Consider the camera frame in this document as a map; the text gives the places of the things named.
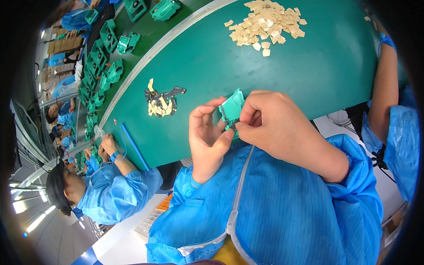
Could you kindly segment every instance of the white zipper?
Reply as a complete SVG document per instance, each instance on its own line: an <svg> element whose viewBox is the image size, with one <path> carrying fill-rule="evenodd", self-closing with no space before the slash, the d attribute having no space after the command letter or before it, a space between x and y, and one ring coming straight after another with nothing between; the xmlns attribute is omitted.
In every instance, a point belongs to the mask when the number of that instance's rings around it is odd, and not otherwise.
<svg viewBox="0 0 424 265"><path fill-rule="evenodd" d="M252 148L250 149L249 156L247 157L243 170L241 171L239 183L237 185L236 193L234 195L233 208L231 210L230 217L228 218L227 228L226 228L226 232L227 234L231 236L231 241L233 242L234 247L237 249L240 256L249 265L256 265L257 263L242 248L240 241L238 240L236 235L236 221L237 221L237 215L238 215L238 208L240 204L241 192L243 190L244 178L246 176L247 166L249 165L250 157L252 156L254 147L255 146L253 145Z"/></svg>
<svg viewBox="0 0 424 265"><path fill-rule="evenodd" d="M245 178L245 175L246 175L247 166L249 165L250 157L252 156L254 147L255 146L253 145L252 148L250 149L249 155L248 155L246 162L243 166L243 169L241 171L241 175L240 175L240 178L239 178L237 189L236 189L236 192L235 192L235 195L234 195L232 210L231 210L230 216L229 216L228 221L227 221L227 227L225 229L225 232L222 233L219 237L217 237L217 238L215 238L211 241L208 241L206 243L197 244L197 245L188 245L188 246L178 248L178 251L180 251L180 253L183 257L188 256L190 253L192 253L197 248L204 248L205 246L207 246L209 244L218 244L218 243L222 242L225 239L225 237L229 234L231 236L231 240L233 242L234 247L237 249L237 251L241 255L241 257L250 265L256 265L257 264L244 251L244 249L240 245L240 242L239 242L239 240L238 240L238 238L235 234L235 227L236 227L236 221L237 221L237 215L238 215L238 207L239 207L239 204L240 204L241 192L243 190L244 178Z"/></svg>

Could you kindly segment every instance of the black cap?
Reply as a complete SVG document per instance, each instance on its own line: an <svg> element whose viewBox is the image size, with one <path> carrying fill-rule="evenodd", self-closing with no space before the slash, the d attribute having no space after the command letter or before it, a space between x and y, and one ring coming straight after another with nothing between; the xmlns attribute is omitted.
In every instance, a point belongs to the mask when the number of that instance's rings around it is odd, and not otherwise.
<svg viewBox="0 0 424 265"><path fill-rule="evenodd" d="M71 211L72 208L69 205L68 199L63 193L64 179L63 170L64 163L59 160L59 164L50 171L46 181L46 193L49 195L50 201L59 210Z"/></svg>

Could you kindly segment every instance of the plastic bag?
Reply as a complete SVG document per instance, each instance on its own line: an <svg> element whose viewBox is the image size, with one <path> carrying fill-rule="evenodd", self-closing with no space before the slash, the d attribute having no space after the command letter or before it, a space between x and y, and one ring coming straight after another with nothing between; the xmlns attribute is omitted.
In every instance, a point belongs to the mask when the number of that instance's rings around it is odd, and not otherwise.
<svg viewBox="0 0 424 265"><path fill-rule="evenodd" d="M94 139L97 139L98 137L103 139L103 136L105 136L105 131L103 131L102 128L99 127L99 125L94 126Z"/></svg>

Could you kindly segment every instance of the metal frame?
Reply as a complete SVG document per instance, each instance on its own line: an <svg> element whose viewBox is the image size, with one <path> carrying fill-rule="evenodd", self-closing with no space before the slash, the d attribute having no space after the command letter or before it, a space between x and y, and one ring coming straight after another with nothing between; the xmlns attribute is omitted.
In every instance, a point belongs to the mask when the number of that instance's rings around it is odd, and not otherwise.
<svg viewBox="0 0 424 265"><path fill-rule="evenodd" d="M112 113L113 108L116 106L116 103L122 97L124 92L127 90L131 82L137 77L137 75L143 70L143 68L171 41L173 41L178 35L184 32L186 29L194 25L196 22L200 21L209 14L217 11L218 9L229 5L237 0L215 0L205 5L204 7L198 9L193 14L186 17L168 33L166 33L152 48L140 59L136 64L133 70L129 73L127 78L123 81L122 85L115 93L112 101L106 109L105 114L102 117L102 120L99 123L99 127L103 128L106 123L106 120L109 118L109 115Z"/></svg>
<svg viewBox="0 0 424 265"><path fill-rule="evenodd" d="M59 96L57 98L52 98L50 100L47 100L46 102L40 104L39 107L42 109L44 107L49 107L49 106L56 104L58 102L62 102L64 100L71 99L71 98L77 98L77 97L78 97L78 91L70 93L70 94Z"/></svg>

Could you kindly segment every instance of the green table surface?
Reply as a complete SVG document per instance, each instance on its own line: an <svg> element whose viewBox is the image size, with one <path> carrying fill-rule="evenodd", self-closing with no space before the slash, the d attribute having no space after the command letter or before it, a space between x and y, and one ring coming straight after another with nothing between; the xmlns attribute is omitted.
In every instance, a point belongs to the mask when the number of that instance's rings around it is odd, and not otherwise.
<svg viewBox="0 0 424 265"><path fill-rule="evenodd" d="M111 61L124 59L125 70L120 81L106 92L106 102L99 108L100 118L140 57L166 31L207 3L182 2L192 6L183 6L166 22L154 22L144 15L131 23L124 10L118 15L117 35L134 31L142 37L133 53L111 55ZM229 37L231 31L223 25L230 19L242 22L250 13L243 5L246 2L236 1L213 12L161 50L127 88L103 129L123 146L120 124L124 123L148 165L155 167L190 157L190 112L237 88L245 97L255 89L285 92L310 120L370 99L377 66L378 34L373 24L364 20L366 14L357 1L277 1L285 8L298 7L301 18L308 24L300 26L306 33L304 38L293 39L282 32L287 41L283 45L271 45L269 57L263 57L262 51L251 46L237 46ZM148 115L143 90L150 78L154 78L153 87L159 92L174 86L187 89L186 94L176 96L175 115L162 118ZM134 148L125 141L127 157L139 169L144 169Z"/></svg>

